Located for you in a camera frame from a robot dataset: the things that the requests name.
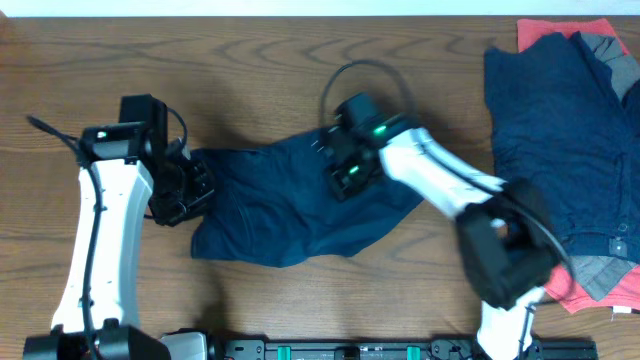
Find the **navy blue shorts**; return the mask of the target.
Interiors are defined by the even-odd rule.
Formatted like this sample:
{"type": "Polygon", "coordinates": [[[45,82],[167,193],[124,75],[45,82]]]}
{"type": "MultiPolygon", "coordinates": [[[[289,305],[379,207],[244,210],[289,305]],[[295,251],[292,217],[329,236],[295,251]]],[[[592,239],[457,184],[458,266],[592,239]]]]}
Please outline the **navy blue shorts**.
{"type": "Polygon", "coordinates": [[[192,236],[192,258],[288,267],[315,256],[351,257],[422,202],[389,178],[337,200],[324,176],[331,160],[319,151],[319,139],[319,131],[311,131],[253,149],[193,151],[212,170],[216,190],[192,236]]]}

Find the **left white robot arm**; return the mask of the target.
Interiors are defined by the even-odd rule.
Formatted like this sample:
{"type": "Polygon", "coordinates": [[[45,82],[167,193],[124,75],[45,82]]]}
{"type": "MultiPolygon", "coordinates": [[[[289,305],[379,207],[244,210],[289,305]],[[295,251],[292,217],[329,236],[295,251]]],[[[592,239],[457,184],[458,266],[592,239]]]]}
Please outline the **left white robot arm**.
{"type": "Polygon", "coordinates": [[[146,208],[166,164],[167,135],[144,122],[87,128],[59,138],[80,165],[79,222],[69,276],[47,335],[26,339],[26,359],[206,359],[207,336],[179,330],[160,338],[139,328],[137,270],[146,208]]]}

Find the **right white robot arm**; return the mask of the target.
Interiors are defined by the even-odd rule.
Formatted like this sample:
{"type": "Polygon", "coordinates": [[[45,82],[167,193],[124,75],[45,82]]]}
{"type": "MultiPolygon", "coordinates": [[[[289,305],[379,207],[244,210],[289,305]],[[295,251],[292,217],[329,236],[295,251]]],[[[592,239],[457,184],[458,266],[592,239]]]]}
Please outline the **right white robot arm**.
{"type": "Polygon", "coordinates": [[[452,221],[465,275],[482,300],[474,358],[522,359],[552,269],[567,258],[537,189],[462,161],[404,115],[338,118],[323,133],[336,159],[329,181],[339,199],[386,176],[452,221]]]}

